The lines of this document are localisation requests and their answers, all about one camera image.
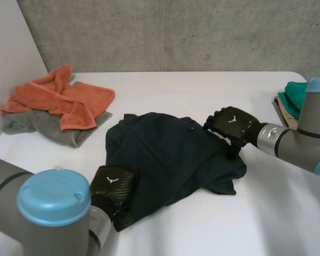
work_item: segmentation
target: robotic hand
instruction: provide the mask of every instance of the robotic hand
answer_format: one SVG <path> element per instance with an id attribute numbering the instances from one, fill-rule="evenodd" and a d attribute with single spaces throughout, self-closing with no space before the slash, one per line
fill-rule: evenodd
<path id="1" fill-rule="evenodd" d="M 248 142 L 255 142 L 252 139 L 254 137 L 253 131 L 261 129 L 264 125 L 247 112 L 227 107 L 214 112 L 213 116 L 209 116 L 204 124 L 204 129 L 210 129 L 212 132 L 228 138 L 231 142 L 228 156 L 234 158 Z"/>

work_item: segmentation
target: dark cloth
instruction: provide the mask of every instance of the dark cloth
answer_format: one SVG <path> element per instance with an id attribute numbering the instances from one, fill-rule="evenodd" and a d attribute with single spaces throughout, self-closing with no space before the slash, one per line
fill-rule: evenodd
<path id="1" fill-rule="evenodd" d="M 230 146 L 189 117 L 158 113 L 125 115 L 106 135 L 106 165 L 128 165 L 139 182 L 126 211 L 113 218 L 117 231 L 200 188 L 236 194 L 232 179 L 246 173 Z"/>

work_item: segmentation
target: gray towel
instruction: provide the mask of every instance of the gray towel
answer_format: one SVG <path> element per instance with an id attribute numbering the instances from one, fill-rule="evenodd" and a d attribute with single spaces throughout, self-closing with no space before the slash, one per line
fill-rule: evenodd
<path id="1" fill-rule="evenodd" d="M 278 114 L 278 117 L 281 120 L 281 123 L 290 129 L 296 130 L 299 121 L 287 112 L 279 96 L 274 97 L 273 105 Z"/>
<path id="2" fill-rule="evenodd" d="M 50 115 L 46 111 L 31 110 L 26 113 L 4 115 L 3 132 L 6 134 L 17 134 L 38 131 L 45 137 L 61 145 L 78 148 L 111 116 L 111 113 L 105 111 L 95 119 L 97 125 L 95 128 L 62 132 L 60 130 L 59 116 Z"/>

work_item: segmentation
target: button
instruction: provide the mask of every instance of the button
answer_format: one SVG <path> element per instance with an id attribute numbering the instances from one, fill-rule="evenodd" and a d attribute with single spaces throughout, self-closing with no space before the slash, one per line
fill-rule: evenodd
<path id="1" fill-rule="evenodd" d="M 270 136 L 273 136 L 273 137 L 278 136 L 277 130 L 276 129 L 272 129 L 271 132 L 270 132 Z"/>

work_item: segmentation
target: white tabletop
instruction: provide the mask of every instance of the white tabletop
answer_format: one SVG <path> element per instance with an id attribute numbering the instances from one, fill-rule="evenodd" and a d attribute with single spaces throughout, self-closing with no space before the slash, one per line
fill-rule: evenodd
<path id="1" fill-rule="evenodd" d="M 55 167 L 92 180 L 106 158 L 105 134 L 124 113 L 155 111 L 189 116 L 203 124 L 222 107 L 243 109 L 262 122 L 281 124 L 272 98 L 292 72 L 80 73 L 75 81 L 115 90 L 112 118 L 78 149 L 48 141 L 37 132 L 0 136 L 0 158 L 31 172 Z M 268 156 L 252 145 L 241 151 L 248 166 L 236 180 L 236 196 L 199 190 L 114 230 L 105 256 L 317 255 L 320 256 L 320 177 Z"/>

